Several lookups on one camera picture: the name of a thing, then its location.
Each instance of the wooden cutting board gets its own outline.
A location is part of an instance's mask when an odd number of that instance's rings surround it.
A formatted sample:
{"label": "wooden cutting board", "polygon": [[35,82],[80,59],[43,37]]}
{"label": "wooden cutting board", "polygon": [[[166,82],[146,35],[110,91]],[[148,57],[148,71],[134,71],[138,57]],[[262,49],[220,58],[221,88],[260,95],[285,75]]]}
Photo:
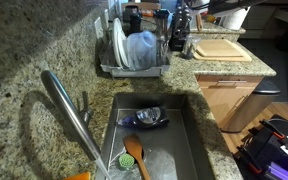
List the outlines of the wooden cutting board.
{"label": "wooden cutting board", "polygon": [[203,39],[198,42],[196,51],[203,57],[242,57],[241,52],[226,39]]}
{"label": "wooden cutting board", "polygon": [[213,60],[213,61],[252,61],[250,55],[248,55],[240,46],[235,43],[231,45],[241,53],[242,56],[223,56],[223,57],[203,57],[199,53],[194,53],[194,58],[197,60]]}

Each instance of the bottle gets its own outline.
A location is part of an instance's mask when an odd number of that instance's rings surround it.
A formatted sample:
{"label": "bottle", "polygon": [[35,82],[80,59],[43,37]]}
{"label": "bottle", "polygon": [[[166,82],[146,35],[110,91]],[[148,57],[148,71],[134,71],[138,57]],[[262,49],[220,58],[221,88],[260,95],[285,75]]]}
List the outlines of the bottle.
{"label": "bottle", "polygon": [[165,126],[168,122],[165,108],[159,106],[136,111],[134,114],[119,119],[117,124],[126,127],[152,128]]}

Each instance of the dish rack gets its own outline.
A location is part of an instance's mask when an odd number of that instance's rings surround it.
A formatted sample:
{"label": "dish rack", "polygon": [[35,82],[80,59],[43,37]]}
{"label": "dish rack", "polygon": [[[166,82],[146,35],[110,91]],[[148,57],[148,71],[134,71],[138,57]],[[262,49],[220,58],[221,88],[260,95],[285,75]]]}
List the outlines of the dish rack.
{"label": "dish rack", "polygon": [[117,65],[112,41],[104,45],[100,54],[101,68],[104,72],[109,72],[112,77],[160,77],[170,68],[171,52],[167,53],[165,65],[151,67],[147,70],[131,71]]}

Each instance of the wooden spatula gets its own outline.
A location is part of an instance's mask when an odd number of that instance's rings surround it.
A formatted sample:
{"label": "wooden spatula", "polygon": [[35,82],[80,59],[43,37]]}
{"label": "wooden spatula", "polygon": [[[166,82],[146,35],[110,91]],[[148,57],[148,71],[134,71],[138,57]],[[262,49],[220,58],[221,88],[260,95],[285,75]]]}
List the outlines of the wooden spatula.
{"label": "wooden spatula", "polygon": [[123,138],[123,142],[128,153],[136,159],[144,180],[151,180],[142,159],[143,148],[138,136],[136,134],[130,134]]}

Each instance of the stainless steel sink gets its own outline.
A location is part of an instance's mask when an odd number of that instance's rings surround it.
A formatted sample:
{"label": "stainless steel sink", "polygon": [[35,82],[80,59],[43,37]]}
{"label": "stainless steel sink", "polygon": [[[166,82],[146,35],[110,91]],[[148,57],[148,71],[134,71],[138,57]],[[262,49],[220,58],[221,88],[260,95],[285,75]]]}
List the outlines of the stainless steel sink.
{"label": "stainless steel sink", "polygon": [[[166,127],[136,129],[117,125],[116,121],[136,110],[161,106],[170,122]],[[121,170],[118,157],[126,152],[123,137],[136,133],[144,151],[144,163],[154,180],[215,179],[186,95],[119,93],[114,97],[109,124],[102,147],[102,159],[113,180],[141,179],[135,164]],[[104,180],[100,170],[96,178]]]}

